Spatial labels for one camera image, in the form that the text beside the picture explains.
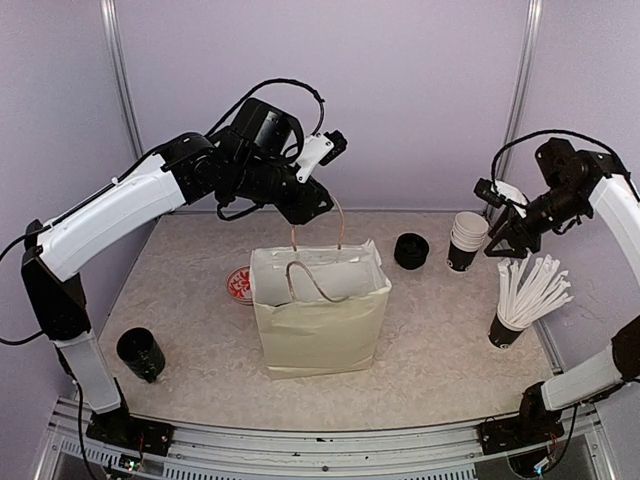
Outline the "stack of paper cups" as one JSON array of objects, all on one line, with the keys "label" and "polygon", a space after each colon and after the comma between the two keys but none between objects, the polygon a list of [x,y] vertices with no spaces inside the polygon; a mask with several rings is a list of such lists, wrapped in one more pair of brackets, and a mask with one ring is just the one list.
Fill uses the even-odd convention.
[{"label": "stack of paper cups", "polygon": [[455,215],[450,232],[447,265],[455,272],[466,272],[484,244],[489,223],[480,214],[463,211]]}]

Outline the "beige paper bag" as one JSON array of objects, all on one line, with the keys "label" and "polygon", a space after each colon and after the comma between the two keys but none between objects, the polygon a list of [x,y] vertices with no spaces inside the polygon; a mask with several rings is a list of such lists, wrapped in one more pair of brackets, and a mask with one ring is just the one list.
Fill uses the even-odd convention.
[{"label": "beige paper bag", "polygon": [[373,240],[255,249],[249,281],[271,379],[371,367],[392,289]]}]

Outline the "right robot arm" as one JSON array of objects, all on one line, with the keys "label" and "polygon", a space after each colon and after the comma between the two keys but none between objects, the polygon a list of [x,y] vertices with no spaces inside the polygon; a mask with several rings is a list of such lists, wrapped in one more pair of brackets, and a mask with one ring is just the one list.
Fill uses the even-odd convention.
[{"label": "right robot arm", "polygon": [[[542,137],[534,153],[546,190],[533,200],[499,180],[496,165],[511,148]],[[624,295],[639,290],[639,191],[619,154],[604,142],[566,129],[543,129],[504,146],[491,161],[490,176],[475,194],[501,215],[490,230],[485,254],[524,259],[540,252],[547,233],[567,235],[566,253],[580,287],[613,285]],[[614,280],[615,273],[621,279]],[[598,401],[639,379],[639,321],[620,327],[600,352],[532,388],[511,426],[523,444],[535,442],[551,424],[550,414]]]}]

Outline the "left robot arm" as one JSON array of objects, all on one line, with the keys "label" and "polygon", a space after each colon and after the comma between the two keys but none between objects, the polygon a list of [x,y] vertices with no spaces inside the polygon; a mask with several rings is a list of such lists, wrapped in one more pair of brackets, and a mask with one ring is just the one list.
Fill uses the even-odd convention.
[{"label": "left robot arm", "polygon": [[18,238],[21,278],[42,335],[59,352],[102,430],[121,445],[140,434],[93,334],[81,268],[138,227],[213,195],[219,210],[238,199],[275,207],[293,225],[333,208],[313,177],[347,146],[339,131],[305,133],[293,115],[253,92],[206,133],[184,133],[144,154],[67,212],[30,223]]}]

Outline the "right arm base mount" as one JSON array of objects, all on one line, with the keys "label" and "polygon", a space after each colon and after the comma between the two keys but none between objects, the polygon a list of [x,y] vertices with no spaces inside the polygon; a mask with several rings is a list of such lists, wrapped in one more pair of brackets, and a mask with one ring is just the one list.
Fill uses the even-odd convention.
[{"label": "right arm base mount", "polygon": [[564,435],[562,411],[546,409],[542,385],[538,382],[525,390],[515,416],[485,420],[477,427],[484,455],[524,448]]}]

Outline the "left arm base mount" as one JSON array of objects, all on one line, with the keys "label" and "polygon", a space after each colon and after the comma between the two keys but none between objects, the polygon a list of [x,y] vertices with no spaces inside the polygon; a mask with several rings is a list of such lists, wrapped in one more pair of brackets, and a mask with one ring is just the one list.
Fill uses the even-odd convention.
[{"label": "left arm base mount", "polygon": [[169,423],[132,416],[117,379],[115,385],[120,395],[120,406],[103,414],[93,412],[86,430],[87,437],[140,454],[166,457],[175,427]]}]

